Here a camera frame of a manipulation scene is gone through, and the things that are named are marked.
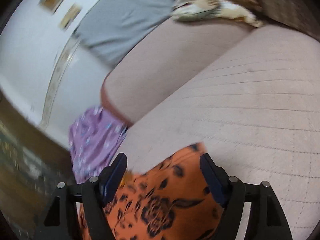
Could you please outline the brown striped blanket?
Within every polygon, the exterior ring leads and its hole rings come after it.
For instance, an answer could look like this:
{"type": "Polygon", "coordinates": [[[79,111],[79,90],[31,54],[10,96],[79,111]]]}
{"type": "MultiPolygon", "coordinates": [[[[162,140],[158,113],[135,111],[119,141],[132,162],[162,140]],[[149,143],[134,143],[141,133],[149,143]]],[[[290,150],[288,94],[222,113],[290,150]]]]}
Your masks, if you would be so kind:
{"type": "Polygon", "coordinates": [[[257,0],[264,16],[319,41],[319,0],[257,0]]]}

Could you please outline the white ornate headboard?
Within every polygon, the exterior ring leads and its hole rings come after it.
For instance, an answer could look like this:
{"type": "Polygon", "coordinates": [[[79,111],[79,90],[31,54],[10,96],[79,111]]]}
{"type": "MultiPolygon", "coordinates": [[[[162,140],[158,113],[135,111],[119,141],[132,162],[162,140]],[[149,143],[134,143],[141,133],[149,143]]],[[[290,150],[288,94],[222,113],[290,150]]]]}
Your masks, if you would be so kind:
{"type": "Polygon", "coordinates": [[[113,46],[96,51],[82,36],[90,11],[107,0],[14,0],[1,32],[1,90],[31,126],[69,147],[69,127],[99,104],[105,76],[122,60],[113,46]]]}

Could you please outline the grey pillow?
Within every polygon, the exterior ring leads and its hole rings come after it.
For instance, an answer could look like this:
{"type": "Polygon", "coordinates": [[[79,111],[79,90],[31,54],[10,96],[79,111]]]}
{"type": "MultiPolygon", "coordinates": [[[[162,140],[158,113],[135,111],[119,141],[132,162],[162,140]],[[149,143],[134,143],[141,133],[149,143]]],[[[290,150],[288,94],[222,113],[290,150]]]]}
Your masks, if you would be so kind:
{"type": "Polygon", "coordinates": [[[174,0],[100,0],[74,34],[110,67],[166,21],[174,0]]]}

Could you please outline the pink quilted bed mattress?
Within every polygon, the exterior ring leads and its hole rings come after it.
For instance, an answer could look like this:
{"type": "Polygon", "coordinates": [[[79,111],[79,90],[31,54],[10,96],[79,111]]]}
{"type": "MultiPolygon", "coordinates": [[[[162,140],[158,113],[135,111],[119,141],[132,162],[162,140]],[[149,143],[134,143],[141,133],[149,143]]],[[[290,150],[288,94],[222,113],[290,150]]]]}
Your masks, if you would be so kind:
{"type": "Polygon", "coordinates": [[[319,222],[319,42],[266,25],[171,94],[120,147],[145,172],[203,142],[246,183],[270,182],[294,239],[319,222]]]}

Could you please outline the purple floral garment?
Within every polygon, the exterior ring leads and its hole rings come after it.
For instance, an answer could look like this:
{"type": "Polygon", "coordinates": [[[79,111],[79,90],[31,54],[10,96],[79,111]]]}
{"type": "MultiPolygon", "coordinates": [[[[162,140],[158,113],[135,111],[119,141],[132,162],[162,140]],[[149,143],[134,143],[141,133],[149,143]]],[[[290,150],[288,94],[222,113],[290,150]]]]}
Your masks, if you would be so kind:
{"type": "Polygon", "coordinates": [[[125,122],[101,106],[87,109],[71,124],[68,139],[77,184],[110,165],[127,130],[125,122]]]}

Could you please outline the orange black floral garment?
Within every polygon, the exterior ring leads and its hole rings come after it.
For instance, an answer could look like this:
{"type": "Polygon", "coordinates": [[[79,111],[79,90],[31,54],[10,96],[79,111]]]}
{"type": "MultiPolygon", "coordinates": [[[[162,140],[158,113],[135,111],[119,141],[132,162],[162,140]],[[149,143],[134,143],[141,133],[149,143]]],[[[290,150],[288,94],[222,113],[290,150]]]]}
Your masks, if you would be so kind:
{"type": "Polygon", "coordinates": [[[104,215],[116,239],[210,239],[223,213],[200,170],[198,142],[145,174],[127,173],[104,215]]]}

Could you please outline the pink bolster pillow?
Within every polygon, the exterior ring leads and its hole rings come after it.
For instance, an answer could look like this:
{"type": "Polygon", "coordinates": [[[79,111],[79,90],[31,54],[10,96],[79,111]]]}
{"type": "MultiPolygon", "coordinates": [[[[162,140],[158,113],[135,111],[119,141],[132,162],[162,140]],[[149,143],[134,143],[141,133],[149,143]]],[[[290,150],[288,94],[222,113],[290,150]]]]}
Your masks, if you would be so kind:
{"type": "Polygon", "coordinates": [[[168,19],[105,77],[101,105],[132,126],[253,29],[223,19],[191,23],[168,19]]]}

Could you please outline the brown glass door cabinet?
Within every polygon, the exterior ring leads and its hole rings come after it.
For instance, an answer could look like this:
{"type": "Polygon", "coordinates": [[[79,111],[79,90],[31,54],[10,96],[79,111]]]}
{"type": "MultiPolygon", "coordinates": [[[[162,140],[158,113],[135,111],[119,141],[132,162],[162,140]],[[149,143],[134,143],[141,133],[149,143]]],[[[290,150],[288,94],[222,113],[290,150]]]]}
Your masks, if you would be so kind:
{"type": "Polygon", "coordinates": [[[1,95],[1,212],[18,239],[33,239],[56,185],[75,182],[69,152],[1,95]]]}

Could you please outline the beige patterned crumpled cloth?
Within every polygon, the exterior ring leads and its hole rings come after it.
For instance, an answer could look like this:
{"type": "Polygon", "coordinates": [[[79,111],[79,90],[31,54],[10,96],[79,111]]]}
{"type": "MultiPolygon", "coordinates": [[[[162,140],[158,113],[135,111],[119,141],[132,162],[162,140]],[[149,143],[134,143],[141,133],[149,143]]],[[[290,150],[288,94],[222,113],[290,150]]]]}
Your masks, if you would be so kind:
{"type": "Polygon", "coordinates": [[[171,17],[177,22],[227,18],[260,28],[264,23],[256,13],[261,11],[257,0],[175,0],[171,17]]]}

